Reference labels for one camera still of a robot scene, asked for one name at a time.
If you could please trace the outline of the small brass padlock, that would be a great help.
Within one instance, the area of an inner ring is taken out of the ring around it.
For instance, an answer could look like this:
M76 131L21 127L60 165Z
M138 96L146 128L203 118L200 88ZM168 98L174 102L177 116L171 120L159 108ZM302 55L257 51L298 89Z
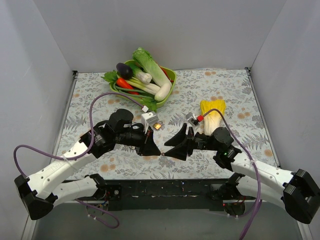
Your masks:
M162 121L158 121L158 122L154 123L152 127L153 127L155 130L158 131L162 126L163 126L163 122L162 122Z

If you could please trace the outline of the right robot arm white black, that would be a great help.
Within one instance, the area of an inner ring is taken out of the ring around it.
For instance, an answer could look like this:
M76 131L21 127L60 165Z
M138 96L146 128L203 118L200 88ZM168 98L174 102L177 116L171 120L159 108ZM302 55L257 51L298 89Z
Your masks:
M254 196L250 180L255 179L260 181L261 199L284 208L295 220L310 224L320 208L320 188L312 176L303 169L293 172L258 160L252 162L246 153L233 146L233 141L225 127L218 127L207 136L194 133L192 127L183 124L180 131L165 142L165 146L172 147L165 156L184 161L194 150L215 151L213 159L221 168L242 176L226 186L230 198Z

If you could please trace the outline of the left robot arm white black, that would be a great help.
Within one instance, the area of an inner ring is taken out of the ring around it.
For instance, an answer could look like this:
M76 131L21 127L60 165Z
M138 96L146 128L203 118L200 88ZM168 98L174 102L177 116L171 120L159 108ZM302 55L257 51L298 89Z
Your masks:
M133 118L129 110L118 109L108 120L98 122L93 133L85 133L65 157L30 176L18 176L14 183L30 218L41 219L54 207L79 198L119 200L122 188L107 183L97 173L81 180L65 180L112 151L115 145L134 147L139 156L159 156L161 152L154 142L152 130L152 124L159 119L156 113L143 113L140 123L133 123Z

